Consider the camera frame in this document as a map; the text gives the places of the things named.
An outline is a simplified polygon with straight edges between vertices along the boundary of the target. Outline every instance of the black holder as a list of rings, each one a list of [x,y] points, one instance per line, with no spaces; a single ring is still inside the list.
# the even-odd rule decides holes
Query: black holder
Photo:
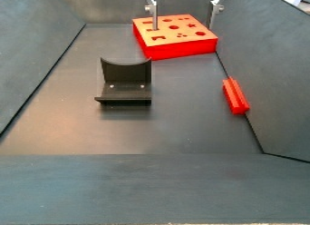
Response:
[[[151,59],[138,64],[116,64],[100,58],[104,76],[100,103],[151,104]]]

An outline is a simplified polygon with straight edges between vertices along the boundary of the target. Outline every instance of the circular hole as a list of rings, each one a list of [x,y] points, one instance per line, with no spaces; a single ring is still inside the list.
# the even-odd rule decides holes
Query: circular hole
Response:
[[[174,29],[174,30],[175,30],[175,29],[179,29],[179,27],[178,27],[176,25],[171,25],[171,26],[170,26],[170,29]]]
[[[197,32],[197,35],[206,35],[205,32]]]

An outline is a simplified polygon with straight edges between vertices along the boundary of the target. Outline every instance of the red rectangular block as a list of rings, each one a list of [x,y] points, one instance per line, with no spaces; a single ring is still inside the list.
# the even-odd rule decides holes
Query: red rectangular block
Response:
[[[229,102],[230,110],[234,114],[243,114],[250,110],[250,105],[239,88],[239,83],[233,77],[223,80],[223,91]]]
[[[159,30],[152,30],[152,18],[134,19],[134,34],[144,56],[162,60],[215,52],[218,37],[191,15],[158,17]]]

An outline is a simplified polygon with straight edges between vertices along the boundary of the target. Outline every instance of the red shape sorter board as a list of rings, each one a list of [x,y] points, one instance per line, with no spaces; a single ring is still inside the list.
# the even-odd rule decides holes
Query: red shape sorter board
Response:
[[[159,30],[152,30],[152,18],[134,19],[134,33],[144,56],[155,60],[215,52],[218,37],[191,15],[158,17]]]

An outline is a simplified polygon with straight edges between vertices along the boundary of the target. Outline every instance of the gray wall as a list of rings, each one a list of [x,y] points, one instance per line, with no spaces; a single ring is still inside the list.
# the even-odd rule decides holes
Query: gray wall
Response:
[[[64,0],[72,10],[91,24],[131,24],[132,19],[150,16],[146,0]],[[211,0],[156,0],[159,15],[191,14],[206,20]]]
[[[265,152],[310,161],[310,16],[282,0],[226,0],[218,54],[249,98]]]
[[[84,22],[62,0],[0,0],[0,132]]]

